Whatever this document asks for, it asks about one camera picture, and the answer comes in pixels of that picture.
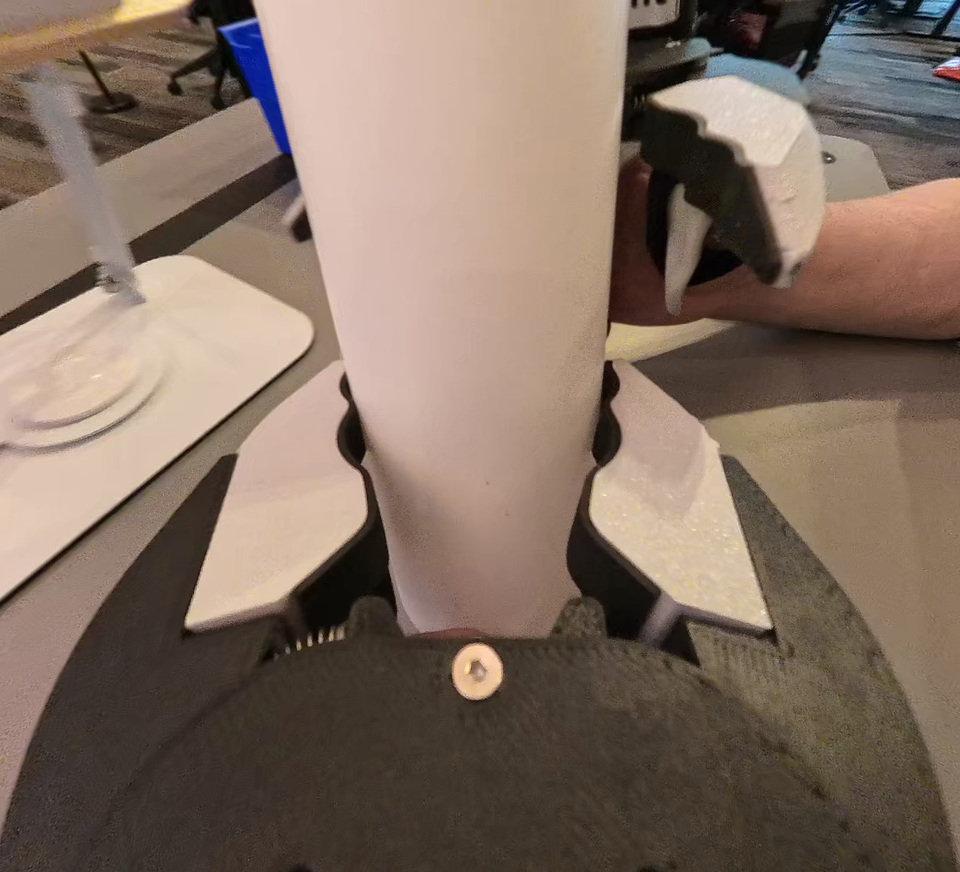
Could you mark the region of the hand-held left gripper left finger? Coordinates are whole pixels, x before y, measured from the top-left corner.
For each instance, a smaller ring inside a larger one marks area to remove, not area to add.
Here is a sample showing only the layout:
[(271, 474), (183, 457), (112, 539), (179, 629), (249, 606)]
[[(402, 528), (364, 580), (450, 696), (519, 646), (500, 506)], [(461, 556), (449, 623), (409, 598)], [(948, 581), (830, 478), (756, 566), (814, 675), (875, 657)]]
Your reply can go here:
[(391, 598), (389, 553), (344, 364), (273, 410), (234, 457), (185, 629), (278, 619), (290, 633), (344, 623)]

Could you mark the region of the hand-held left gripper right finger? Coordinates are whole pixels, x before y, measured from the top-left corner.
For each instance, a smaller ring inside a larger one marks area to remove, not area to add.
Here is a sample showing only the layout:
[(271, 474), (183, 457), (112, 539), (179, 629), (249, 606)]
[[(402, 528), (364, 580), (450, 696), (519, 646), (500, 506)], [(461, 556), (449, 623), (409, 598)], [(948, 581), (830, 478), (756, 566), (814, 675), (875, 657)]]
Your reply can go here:
[(721, 451), (632, 363), (607, 361), (566, 545), (606, 636), (678, 647), (688, 623), (773, 632)]

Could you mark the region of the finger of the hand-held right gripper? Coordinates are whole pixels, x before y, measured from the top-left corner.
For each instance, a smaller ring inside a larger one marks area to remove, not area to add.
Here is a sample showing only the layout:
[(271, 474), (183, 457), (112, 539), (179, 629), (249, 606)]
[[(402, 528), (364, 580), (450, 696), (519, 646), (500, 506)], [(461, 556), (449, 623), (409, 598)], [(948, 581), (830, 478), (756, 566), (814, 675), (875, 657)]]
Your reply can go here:
[(662, 277), (667, 200), (684, 184), (687, 201), (711, 218), (689, 287), (742, 266), (766, 286), (791, 287), (824, 218), (821, 150), (801, 104), (738, 76), (650, 95), (641, 121), (641, 155), (652, 170), (645, 235)]
[(664, 304), (679, 315), (684, 296), (699, 265), (712, 219), (688, 202), (684, 184), (677, 184), (667, 200), (667, 238), (664, 257)]

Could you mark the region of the white plastic bottle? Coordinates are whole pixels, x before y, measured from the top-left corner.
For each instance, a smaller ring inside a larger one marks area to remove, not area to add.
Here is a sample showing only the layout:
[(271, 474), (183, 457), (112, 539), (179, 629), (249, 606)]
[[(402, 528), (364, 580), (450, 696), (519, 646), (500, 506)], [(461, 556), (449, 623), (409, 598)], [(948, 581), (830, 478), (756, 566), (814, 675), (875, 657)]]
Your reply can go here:
[(608, 328), (628, 0), (253, 0), (393, 586), (540, 637)]

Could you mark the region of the blue plastic bin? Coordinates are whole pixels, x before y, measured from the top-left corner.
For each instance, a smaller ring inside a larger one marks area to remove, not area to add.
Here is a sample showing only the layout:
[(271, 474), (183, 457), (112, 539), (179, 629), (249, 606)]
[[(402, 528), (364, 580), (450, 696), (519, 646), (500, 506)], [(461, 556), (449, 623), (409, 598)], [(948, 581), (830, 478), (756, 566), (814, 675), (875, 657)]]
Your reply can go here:
[(250, 95), (260, 104), (279, 152), (292, 156), (279, 92), (258, 18), (219, 26), (218, 31), (227, 43)]

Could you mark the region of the person's right hand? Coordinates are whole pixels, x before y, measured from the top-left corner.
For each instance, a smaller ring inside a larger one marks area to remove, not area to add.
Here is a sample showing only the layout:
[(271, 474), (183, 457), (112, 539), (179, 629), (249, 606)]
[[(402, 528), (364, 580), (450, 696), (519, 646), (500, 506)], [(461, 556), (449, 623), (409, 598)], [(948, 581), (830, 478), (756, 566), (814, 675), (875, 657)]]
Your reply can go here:
[(700, 319), (761, 322), (770, 298), (748, 273), (735, 271), (689, 290), (678, 314), (666, 308), (665, 286), (645, 239), (647, 194), (652, 174), (638, 152), (620, 165), (616, 195), (609, 319), (630, 326), (653, 327)]

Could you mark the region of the black tape strip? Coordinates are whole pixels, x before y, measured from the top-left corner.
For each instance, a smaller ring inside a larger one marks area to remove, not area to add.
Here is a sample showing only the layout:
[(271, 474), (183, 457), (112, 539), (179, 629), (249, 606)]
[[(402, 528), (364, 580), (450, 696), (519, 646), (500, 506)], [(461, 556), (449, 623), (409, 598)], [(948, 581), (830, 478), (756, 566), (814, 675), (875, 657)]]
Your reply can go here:
[[(280, 154), (136, 237), (131, 244), (133, 257), (144, 263), (183, 253), (296, 178), (293, 156)], [(81, 269), (3, 314), (1, 334), (6, 335), (98, 283), (97, 266)]]

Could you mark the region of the clear acrylic stand support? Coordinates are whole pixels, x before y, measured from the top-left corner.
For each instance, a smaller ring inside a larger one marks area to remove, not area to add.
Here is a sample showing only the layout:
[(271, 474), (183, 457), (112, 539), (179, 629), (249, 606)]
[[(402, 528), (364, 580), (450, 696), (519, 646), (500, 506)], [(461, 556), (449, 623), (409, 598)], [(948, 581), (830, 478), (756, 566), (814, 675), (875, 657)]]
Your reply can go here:
[(78, 309), (13, 339), (2, 365), (2, 447), (64, 449), (128, 420), (162, 385), (166, 356), (151, 336), (150, 309), (120, 219), (97, 175), (79, 101), (53, 65), (33, 68), (25, 90), (67, 186), (95, 266)]

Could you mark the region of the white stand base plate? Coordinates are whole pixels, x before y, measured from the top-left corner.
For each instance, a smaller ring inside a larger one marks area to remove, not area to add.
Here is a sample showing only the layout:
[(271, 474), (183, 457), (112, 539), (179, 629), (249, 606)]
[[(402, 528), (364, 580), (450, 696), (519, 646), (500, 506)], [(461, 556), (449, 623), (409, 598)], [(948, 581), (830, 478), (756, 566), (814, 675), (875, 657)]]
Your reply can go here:
[(6, 601), (301, 359), (311, 320), (200, 259), (137, 269), (2, 338)]

